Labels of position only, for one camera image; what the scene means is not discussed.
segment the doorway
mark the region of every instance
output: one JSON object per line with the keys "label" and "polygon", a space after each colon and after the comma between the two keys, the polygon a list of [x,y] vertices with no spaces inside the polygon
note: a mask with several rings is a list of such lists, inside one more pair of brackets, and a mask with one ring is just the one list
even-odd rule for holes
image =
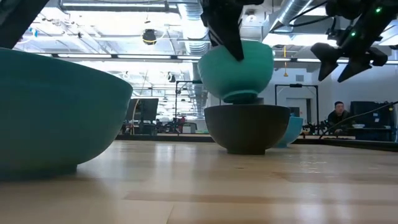
{"label": "doorway", "polygon": [[286,106],[292,110],[294,116],[304,119],[304,124],[311,123],[311,99],[286,98]]}

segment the light fixture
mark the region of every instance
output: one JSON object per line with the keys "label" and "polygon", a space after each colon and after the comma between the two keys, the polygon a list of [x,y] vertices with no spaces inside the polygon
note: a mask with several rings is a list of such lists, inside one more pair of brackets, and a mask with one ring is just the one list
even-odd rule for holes
{"label": "light fixture", "polygon": [[349,60],[348,59],[339,59],[337,60],[337,63],[348,63]]}
{"label": "light fixture", "polygon": [[177,56],[177,58],[181,60],[199,60],[201,56],[183,55],[183,56]]}
{"label": "light fixture", "polygon": [[387,61],[386,65],[398,65],[398,60]]}
{"label": "light fixture", "polygon": [[317,62],[317,63],[320,63],[321,61],[319,59],[315,59],[315,58],[298,58],[297,62]]}
{"label": "light fixture", "polygon": [[112,55],[105,54],[58,54],[58,56],[69,58],[112,58]]}
{"label": "light fixture", "polygon": [[270,46],[275,45],[289,45],[292,39],[288,35],[284,34],[268,34],[266,38],[262,41],[263,44]]}
{"label": "light fixture", "polygon": [[169,55],[118,55],[118,58],[133,59],[171,59]]}
{"label": "light fixture", "polygon": [[46,57],[52,57],[52,54],[37,54],[37,55],[46,56]]}
{"label": "light fixture", "polygon": [[289,62],[291,61],[290,58],[274,58],[275,62]]}
{"label": "light fixture", "polygon": [[291,44],[296,46],[313,46],[316,43],[329,44],[332,47],[336,47],[335,40],[328,40],[326,34],[299,34],[295,35],[292,39]]}
{"label": "light fixture", "polygon": [[387,40],[382,40],[382,42],[379,45],[383,46],[395,46],[398,45],[398,35],[392,36],[390,39]]}
{"label": "light fixture", "polygon": [[[164,4],[133,4],[133,3],[63,3],[66,7],[164,7]],[[169,5],[169,8],[176,9],[177,6]]]}

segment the desk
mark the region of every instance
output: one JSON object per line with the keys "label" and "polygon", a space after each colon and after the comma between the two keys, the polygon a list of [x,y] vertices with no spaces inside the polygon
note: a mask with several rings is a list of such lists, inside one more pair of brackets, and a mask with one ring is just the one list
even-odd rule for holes
{"label": "desk", "polygon": [[377,141],[382,141],[380,139],[361,139],[359,135],[363,134],[370,134],[370,133],[386,133],[388,134],[388,141],[392,141],[392,129],[391,128],[348,128],[347,132],[349,135],[354,135],[356,136],[356,139],[358,140],[377,140]]}

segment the dark brown bowl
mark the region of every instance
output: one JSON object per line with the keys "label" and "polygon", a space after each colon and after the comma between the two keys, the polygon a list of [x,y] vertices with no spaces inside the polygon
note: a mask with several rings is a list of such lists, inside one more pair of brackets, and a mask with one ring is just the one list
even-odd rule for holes
{"label": "dark brown bowl", "polygon": [[263,155],[285,134],[290,109],[274,105],[223,105],[205,109],[211,137],[230,154]]}

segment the computer monitor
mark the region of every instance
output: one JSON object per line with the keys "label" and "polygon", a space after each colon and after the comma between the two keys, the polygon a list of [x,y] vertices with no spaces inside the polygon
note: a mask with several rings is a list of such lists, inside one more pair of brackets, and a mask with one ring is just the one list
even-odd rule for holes
{"label": "computer monitor", "polygon": [[131,99],[127,110],[126,120],[132,120],[134,107],[136,108],[134,120],[154,121],[156,120],[157,105],[159,99]]}

